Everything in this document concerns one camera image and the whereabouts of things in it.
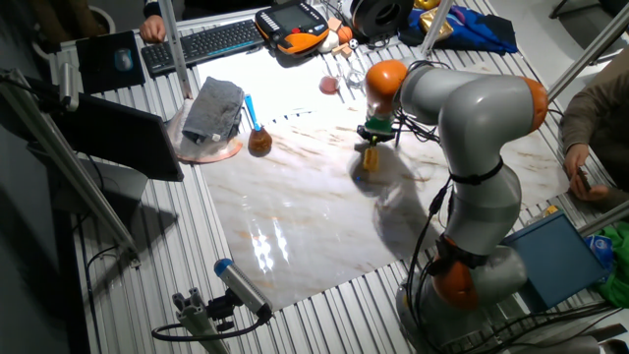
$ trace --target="black keyboard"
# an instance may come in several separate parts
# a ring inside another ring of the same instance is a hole
[[[255,49],[263,43],[264,39],[253,20],[208,29],[181,38],[187,66]],[[168,43],[142,48],[142,57],[152,78],[175,71]]]

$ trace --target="orange ball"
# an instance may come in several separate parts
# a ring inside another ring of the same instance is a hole
[[[348,27],[341,28],[336,34],[338,34],[338,42],[341,44],[349,42],[354,37],[352,29]]]

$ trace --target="robotic arm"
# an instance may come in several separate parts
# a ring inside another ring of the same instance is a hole
[[[395,82],[400,84],[391,95]],[[438,256],[428,269],[430,276],[422,289],[412,289],[422,292],[421,303],[412,308],[418,310],[419,321],[433,328],[436,342],[444,344],[456,338],[456,333],[445,334],[452,333],[453,319],[464,322],[467,314],[503,300],[527,280],[517,253],[498,246],[516,221],[522,199],[520,181],[503,163],[500,149],[542,124],[545,89],[521,77],[431,65],[407,72],[401,62],[385,61],[367,73],[367,92],[366,129],[374,120],[379,127],[386,127],[384,122],[390,127],[396,103],[390,99],[395,96],[416,121],[438,127],[456,194],[448,225],[437,241]],[[414,295],[398,302],[402,318],[408,312],[404,304],[413,299]]]

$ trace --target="yellow object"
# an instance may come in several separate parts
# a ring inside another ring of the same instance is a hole
[[[544,211],[540,212],[539,214],[533,216],[529,221],[527,221],[526,225],[533,225],[534,223],[542,220],[543,218],[551,215],[552,213],[558,212],[559,208],[557,206],[549,206],[547,207]]]
[[[350,39],[354,38],[354,33],[352,32],[352,29],[347,26],[338,30],[336,34],[338,34],[338,42],[341,44],[345,44],[349,42]]]
[[[422,10],[432,10],[439,6],[441,0],[415,0],[414,7]]]
[[[543,212],[543,216],[549,216],[552,213],[556,213],[559,211],[559,208],[557,206],[549,206],[546,208],[546,210]]]
[[[428,33],[430,29],[430,25],[432,25],[432,21],[434,21],[434,16],[436,15],[437,9],[438,8],[434,8],[420,15],[420,23],[422,24],[422,30],[424,30],[424,32]],[[450,24],[448,24],[448,21],[446,20],[443,26],[441,27],[441,29],[439,30],[439,35],[437,36],[436,41],[440,41],[449,37],[453,31],[454,29],[452,28]]]
[[[365,168],[369,172],[377,172],[378,157],[377,157],[377,149],[375,147],[370,147],[365,151],[365,159],[363,160],[363,168]]]

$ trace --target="mouse pad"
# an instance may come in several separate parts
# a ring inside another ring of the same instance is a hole
[[[127,72],[120,72],[115,66],[116,50],[123,48],[131,51],[133,62],[133,68]],[[77,51],[84,93],[144,84],[140,54],[132,31],[79,40]]]

